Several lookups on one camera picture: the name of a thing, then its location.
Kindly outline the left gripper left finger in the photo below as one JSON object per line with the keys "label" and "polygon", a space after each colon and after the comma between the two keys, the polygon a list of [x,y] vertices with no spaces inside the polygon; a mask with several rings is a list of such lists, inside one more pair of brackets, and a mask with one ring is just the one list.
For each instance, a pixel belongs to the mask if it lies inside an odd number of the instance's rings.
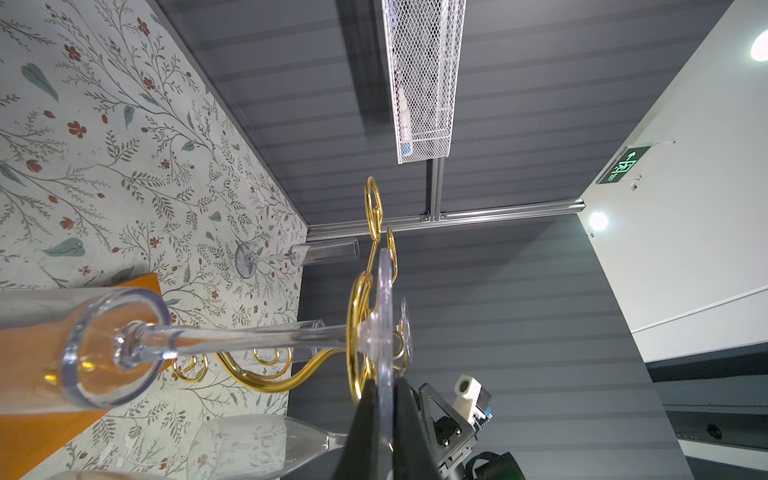
{"label": "left gripper left finger", "polygon": [[378,387],[364,384],[363,396],[348,432],[332,480],[371,480],[377,477],[379,441]]}

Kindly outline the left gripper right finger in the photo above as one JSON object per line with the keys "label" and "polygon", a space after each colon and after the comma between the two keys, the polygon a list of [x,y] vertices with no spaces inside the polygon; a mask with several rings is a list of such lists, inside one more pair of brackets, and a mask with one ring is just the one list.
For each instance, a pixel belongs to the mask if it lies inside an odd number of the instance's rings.
{"label": "left gripper right finger", "polygon": [[394,387],[393,479],[439,480],[418,395],[405,378]]}

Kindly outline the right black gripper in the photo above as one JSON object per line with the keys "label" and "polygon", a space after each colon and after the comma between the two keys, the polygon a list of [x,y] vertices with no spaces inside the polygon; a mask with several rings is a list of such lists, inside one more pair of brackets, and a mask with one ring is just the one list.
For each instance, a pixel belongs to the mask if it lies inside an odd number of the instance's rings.
{"label": "right black gripper", "polygon": [[452,474],[469,459],[476,431],[427,383],[419,387],[417,402],[432,459],[440,474]]}

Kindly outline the clear flute glass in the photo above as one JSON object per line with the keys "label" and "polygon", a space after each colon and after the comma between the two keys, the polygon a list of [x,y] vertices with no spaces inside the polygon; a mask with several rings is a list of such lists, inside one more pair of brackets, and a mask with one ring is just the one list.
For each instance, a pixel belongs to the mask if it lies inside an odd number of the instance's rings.
{"label": "clear flute glass", "polygon": [[188,479],[279,479],[342,448],[348,435],[282,415],[205,422],[187,456]]}
{"label": "clear flute glass", "polygon": [[356,261],[360,258],[360,245],[355,237],[313,241],[290,246],[281,253],[267,254],[264,248],[241,243],[234,263],[243,278],[255,275],[260,264],[301,268],[309,265]]}
{"label": "clear flute glass", "polygon": [[[413,356],[413,338],[410,327],[410,311],[406,297],[400,301],[400,319],[393,327],[395,336],[394,368],[405,372],[411,363]],[[337,355],[343,353],[338,349],[296,348],[292,353],[292,361],[296,364],[308,363],[318,359],[323,353]]]}
{"label": "clear flute glass", "polygon": [[373,365],[382,442],[393,438],[395,264],[388,250],[354,284],[344,326],[220,330],[174,326],[145,288],[14,290],[1,294],[1,412],[110,410],[140,397],[168,361],[249,349],[342,350],[355,396]]}

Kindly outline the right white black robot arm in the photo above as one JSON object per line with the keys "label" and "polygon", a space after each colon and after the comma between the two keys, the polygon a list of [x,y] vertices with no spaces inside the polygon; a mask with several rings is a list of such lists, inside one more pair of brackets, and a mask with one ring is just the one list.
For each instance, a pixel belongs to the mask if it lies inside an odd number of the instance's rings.
{"label": "right white black robot arm", "polygon": [[418,389],[418,407],[432,458],[444,479],[523,479],[509,452],[475,453],[482,428],[492,419],[491,394],[463,375],[450,402],[431,385]]}

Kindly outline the orange wooden rack base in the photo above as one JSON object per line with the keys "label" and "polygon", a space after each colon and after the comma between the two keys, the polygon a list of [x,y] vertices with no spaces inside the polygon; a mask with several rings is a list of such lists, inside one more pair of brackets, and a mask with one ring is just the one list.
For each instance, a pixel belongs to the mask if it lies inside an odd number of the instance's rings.
{"label": "orange wooden rack base", "polygon": [[168,326],[162,297],[142,287],[1,294],[1,476],[18,479],[63,446],[91,411],[130,403],[165,362],[123,358],[132,326]]}

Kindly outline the clear flute glass front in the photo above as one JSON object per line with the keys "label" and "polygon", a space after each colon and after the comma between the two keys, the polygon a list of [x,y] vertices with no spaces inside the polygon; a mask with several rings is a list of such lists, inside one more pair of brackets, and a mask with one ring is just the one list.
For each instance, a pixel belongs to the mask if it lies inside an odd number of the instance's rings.
{"label": "clear flute glass front", "polygon": [[187,456],[188,479],[279,479],[342,448],[348,435],[282,415],[205,422]]}

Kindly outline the items in white basket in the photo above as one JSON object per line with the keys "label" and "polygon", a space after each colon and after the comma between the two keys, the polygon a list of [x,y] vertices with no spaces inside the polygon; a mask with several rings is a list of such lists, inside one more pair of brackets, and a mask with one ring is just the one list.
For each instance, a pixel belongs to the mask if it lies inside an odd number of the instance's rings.
{"label": "items in white basket", "polygon": [[413,154],[413,134],[410,108],[405,90],[397,87],[398,126],[400,131],[400,153],[403,158]]}

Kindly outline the floral table mat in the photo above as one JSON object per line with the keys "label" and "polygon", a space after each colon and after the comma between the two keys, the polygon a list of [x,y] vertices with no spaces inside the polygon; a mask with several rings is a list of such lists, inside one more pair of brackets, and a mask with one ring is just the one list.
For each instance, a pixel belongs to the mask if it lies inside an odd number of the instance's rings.
{"label": "floral table mat", "polygon": [[297,318],[307,228],[145,1],[1,5],[1,307],[143,276],[175,324]]}

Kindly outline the white mesh wall basket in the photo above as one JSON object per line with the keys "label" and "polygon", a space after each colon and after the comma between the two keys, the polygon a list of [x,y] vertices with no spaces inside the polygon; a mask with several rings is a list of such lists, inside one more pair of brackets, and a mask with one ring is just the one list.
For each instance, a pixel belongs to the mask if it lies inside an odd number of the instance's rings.
{"label": "white mesh wall basket", "polygon": [[[399,164],[445,158],[453,138],[465,0],[383,1],[388,81]],[[397,87],[410,108],[413,154],[400,153]]]}

